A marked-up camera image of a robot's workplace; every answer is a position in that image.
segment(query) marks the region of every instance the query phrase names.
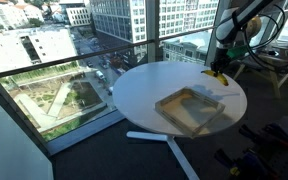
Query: window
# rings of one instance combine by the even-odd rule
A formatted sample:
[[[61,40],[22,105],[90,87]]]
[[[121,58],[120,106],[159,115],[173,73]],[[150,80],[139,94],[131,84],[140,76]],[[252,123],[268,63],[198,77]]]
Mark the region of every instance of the window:
[[[141,6],[141,4],[143,4],[144,2],[147,3],[151,3],[151,1],[149,0],[94,0],[94,1],[90,1],[90,7],[92,9],[92,11],[87,11],[84,7],[67,7],[68,9],[66,10],[68,13],[68,16],[65,17],[65,21],[69,21],[71,20],[72,26],[78,26],[78,25],[85,25],[86,23],[90,23],[90,13],[92,12],[92,25],[94,25],[96,27],[96,29],[98,29],[99,31],[101,31],[103,35],[107,35],[109,37],[109,41],[107,41],[107,39],[105,39],[106,41],[104,41],[103,39],[101,39],[102,37],[99,36],[98,40],[94,40],[94,37],[90,37],[88,40],[88,43],[78,43],[78,41],[74,40],[72,41],[73,38],[71,38],[68,29],[62,28],[61,31],[55,31],[54,29],[52,29],[54,35],[43,35],[44,33],[47,33],[48,29],[45,28],[45,31],[43,29],[43,31],[40,31],[39,33],[32,33],[32,36],[26,36],[26,38],[23,39],[23,41],[21,41],[21,43],[18,43],[18,45],[16,45],[16,48],[9,48],[12,51],[18,51],[19,58],[17,57],[11,57],[13,52],[5,52],[2,50],[5,47],[6,44],[3,44],[4,47],[0,46],[0,53],[3,52],[3,54],[0,54],[0,60],[4,60],[2,61],[3,63],[6,61],[5,58],[1,58],[2,56],[4,57],[4,55],[9,56],[9,58],[14,62],[16,62],[17,60],[19,60],[17,63],[17,65],[21,65],[24,64],[23,66],[25,66],[25,63],[28,62],[30,66],[30,62],[31,60],[36,60],[36,59],[41,59],[43,62],[51,62],[51,61],[55,61],[58,59],[65,59],[68,57],[73,57],[75,59],[80,59],[77,62],[72,61],[72,65],[70,64],[71,62],[67,63],[68,65],[66,65],[66,63],[62,63],[62,64],[58,64],[57,66],[53,66],[52,69],[56,69],[57,67],[60,67],[59,69],[56,69],[56,72],[58,70],[58,72],[61,72],[63,70],[65,70],[65,73],[70,74],[73,73],[73,75],[75,77],[79,77],[79,74],[75,74],[78,72],[81,72],[83,70],[85,70],[85,68],[83,66],[79,66],[79,64],[82,64],[82,62],[87,62],[90,58],[88,59],[81,59],[81,58],[76,58],[76,55],[80,55],[83,51],[83,48],[91,48],[92,52],[98,52],[99,54],[101,54],[103,52],[104,49],[108,49],[110,50],[111,48],[114,48],[114,46],[119,46],[122,43],[119,43],[121,40],[126,41],[127,43],[129,43],[130,45],[132,45],[133,43],[137,43],[140,41],[145,41],[145,39],[148,39],[148,37],[146,37],[146,33],[150,34],[152,32],[155,31],[159,31],[160,36],[163,36],[163,39],[165,38],[166,40],[168,40],[169,38],[171,38],[170,35],[175,35],[179,32],[183,32],[185,31],[185,34],[190,34],[190,30],[193,30],[192,24],[193,19],[189,20],[189,19],[184,19],[183,15],[184,14],[188,14],[188,13],[193,13],[193,12],[185,12],[186,10],[186,5],[191,2],[192,3],[203,3],[202,1],[197,1],[197,0],[170,0],[170,1],[166,1],[166,0],[160,0],[161,2],[161,6],[160,6],[160,11],[161,13],[159,14],[160,16],[156,16],[154,19],[160,18],[160,28],[161,29],[147,29],[146,27],[149,27],[146,23],[146,10],[144,6]],[[184,22],[189,22],[189,24],[187,24],[187,26],[190,29],[183,29],[184,26]],[[87,29],[85,29],[85,31],[83,31],[83,36],[84,36],[84,32],[85,32],[85,36],[89,37],[91,36],[89,34],[89,32],[87,32]],[[181,53],[170,53],[170,52],[164,52],[164,58],[165,56],[167,56],[168,60],[182,60],[183,57],[186,57],[187,59],[190,59],[190,61],[194,61],[193,58],[189,58],[188,56],[184,56],[185,55],[185,48],[182,47],[182,50],[180,50],[180,45],[178,44],[178,42],[175,42],[175,44],[173,44],[172,42],[168,42],[169,45],[166,45],[167,43],[165,43],[165,47],[163,47],[164,51],[182,51]],[[193,49],[188,49],[190,51],[192,51],[192,55],[195,55],[195,51]],[[130,62],[130,64],[134,67],[137,66],[137,63],[139,62],[138,59],[132,59],[134,56],[136,56],[137,54],[139,54],[140,56],[145,55],[146,51],[147,51],[147,46],[140,46],[138,48],[129,48],[129,49],[125,49],[125,53],[127,51],[131,52],[131,55],[128,56],[129,59],[128,61]],[[118,56],[123,57],[123,51],[117,52]],[[104,59],[109,59],[111,56],[114,55],[114,52],[108,53],[107,55],[102,55],[104,56]],[[79,100],[79,99],[70,99],[70,102],[65,102],[64,107],[67,108],[64,111],[67,111],[67,114],[75,114],[76,112],[83,112],[85,109],[87,109],[87,107],[90,107],[92,104],[107,104],[107,106],[102,107],[98,110],[98,112],[96,112],[95,114],[105,114],[105,112],[111,112],[116,110],[116,108],[114,107],[114,103],[112,102],[112,96],[108,96],[107,92],[106,92],[106,86],[111,86],[114,84],[114,82],[117,80],[117,78],[119,77],[118,74],[114,74],[115,71],[113,71],[112,69],[99,69],[101,71],[109,71],[109,75],[107,78],[107,82],[109,84],[103,84],[103,82],[98,83],[96,81],[96,79],[94,79],[94,77],[87,77],[88,79],[93,79],[90,82],[82,82],[82,85],[80,86],[79,84],[71,84],[72,88],[80,88],[83,87],[83,91],[89,89],[89,91],[85,91],[88,92],[87,96],[85,97],[81,97],[83,99]],[[45,82],[44,82],[44,77],[39,77],[36,79],[43,79],[40,83],[42,86],[45,86],[45,90],[41,91],[41,98],[44,98],[43,95],[45,92],[46,97],[51,98],[53,96],[56,97],[58,88],[60,86],[57,85],[61,85],[60,79],[56,79],[55,76],[53,76],[51,73],[43,73],[44,75],[47,74],[47,78],[52,79],[52,81],[49,81],[47,78],[45,78]],[[91,73],[85,73],[83,75],[85,76],[89,76]],[[24,83],[31,83],[31,82],[35,82],[36,80],[35,78],[33,78],[32,80],[28,80],[27,82]],[[38,87],[38,84],[32,84],[32,86],[29,86],[29,88],[31,88],[31,91],[25,91],[23,88],[23,92],[21,93],[27,93],[27,95],[30,95],[29,97],[33,97],[33,92],[36,92],[36,95],[39,95],[39,89],[35,88]],[[101,98],[97,98],[98,94],[105,94],[105,98],[101,99]],[[94,99],[98,99],[99,101],[93,101],[94,99],[87,99],[89,97],[89,94],[92,94],[92,97],[94,97]],[[35,99],[33,99],[34,101],[36,100],[36,104],[37,106],[40,106],[40,108],[45,111],[45,114],[47,114],[48,109],[51,107],[52,102],[54,99],[37,99],[38,97],[36,96]],[[67,119],[67,114],[64,114],[62,112],[59,112],[59,114],[57,115],[53,115],[50,116],[50,118],[55,117],[52,120],[55,120],[56,118],[58,120],[61,120],[63,118]],[[36,123],[35,127],[36,129],[38,129],[40,131],[40,124],[34,121],[34,119],[31,120],[32,122]]]
[[[185,51],[185,56],[193,57],[193,52],[192,52],[192,51],[189,51],[189,50],[186,50],[186,51]]]

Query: equipment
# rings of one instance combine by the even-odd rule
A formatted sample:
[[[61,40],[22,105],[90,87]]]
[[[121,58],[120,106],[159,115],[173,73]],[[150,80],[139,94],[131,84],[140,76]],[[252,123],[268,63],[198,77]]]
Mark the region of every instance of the equipment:
[[[274,19],[272,19],[270,16],[262,15],[270,18],[277,26],[277,32],[273,35],[273,37],[271,37],[271,39],[254,47],[250,47],[248,41],[248,38],[256,35],[261,28],[261,21],[258,17],[259,12],[273,2],[274,0],[254,0],[249,1],[241,8],[232,8],[224,11],[221,22],[217,26],[215,32],[217,48],[215,60],[211,62],[211,71],[213,71],[213,73],[207,71],[202,71],[202,73],[217,78],[223,85],[227,86],[227,80],[222,75],[223,70],[229,65],[234,56],[237,56],[237,54],[244,55],[247,52],[260,66],[264,67],[265,69],[278,73],[288,73],[288,62],[286,62],[286,65],[285,63],[281,66],[273,65],[262,60],[253,52],[254,49],[269,44],[281,30],[281,27],[278,26]],[[282,24],[284,24],[285,15],[283,9],[277,5],[274,6],[282,12]],[[233,48],[234,42],[240,38],[238,36],[239,32],[243,33],[245,45]]]

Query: white wall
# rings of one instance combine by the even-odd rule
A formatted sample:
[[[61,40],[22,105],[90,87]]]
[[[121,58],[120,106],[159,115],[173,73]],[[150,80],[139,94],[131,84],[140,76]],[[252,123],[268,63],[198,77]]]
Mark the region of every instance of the white wall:
[[[52,180],[50,161],[0,107],[0,180]]]

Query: white table base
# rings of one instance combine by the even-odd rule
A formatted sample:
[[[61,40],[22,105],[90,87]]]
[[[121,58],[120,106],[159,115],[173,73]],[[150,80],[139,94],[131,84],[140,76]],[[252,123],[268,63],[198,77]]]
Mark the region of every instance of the white table base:
[[[176,159],[182,166],[187,177],[190,180],[199,180],[199,177],[195,173],[194,169],[192,168],[192,166],[190,165],[190,163],[187,161],[186,157],[184,156],[183,152],[181,151],[181,149],[178,147],[178,145],[174,141],[173,136],[164,135],[164,134],[134,132],[134,131],[127,132],[126,136],[129,138],[167,142],[167,144],[173,151],[173,154],[175,155]]]

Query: street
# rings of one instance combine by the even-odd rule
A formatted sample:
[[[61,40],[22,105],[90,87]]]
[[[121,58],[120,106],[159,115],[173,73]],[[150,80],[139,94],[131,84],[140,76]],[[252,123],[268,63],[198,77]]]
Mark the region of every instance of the street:
[[[91,42],[91,39],[85,39],[83,38],[77,31],[71,32],[74,34],[75,40],[74,40],[74,45],[75,48],[78,50],[80,54],[87,54],[87,53],[92,53],[92,47],[93,43]],[[99,62],[101,59],[98,56],[95,57],[90,57],[90,58],[85,58],[80,60],[80,68],[82,71],[85,72],[87,80],[91,83],[93,86],[94,90],[97,92],[99,97],[102,99],[103,102],[106,102],[110,111],[115,109],[114,103],[113,103],[113,98],[112,95],[109,95],[109,92],[106,88],[104,88],[103,83],[99,81],[97,77],[95,77],[95,72],[96,71],[101,71],[104,76],[106,77],[108,81],[108,86],[107,88],[114,86],[115,81],[119,77],[113,71],[110,67],[108,68],[103,68]],[[87,62],[91,62],[93,64],[93,67],[88,67]]]

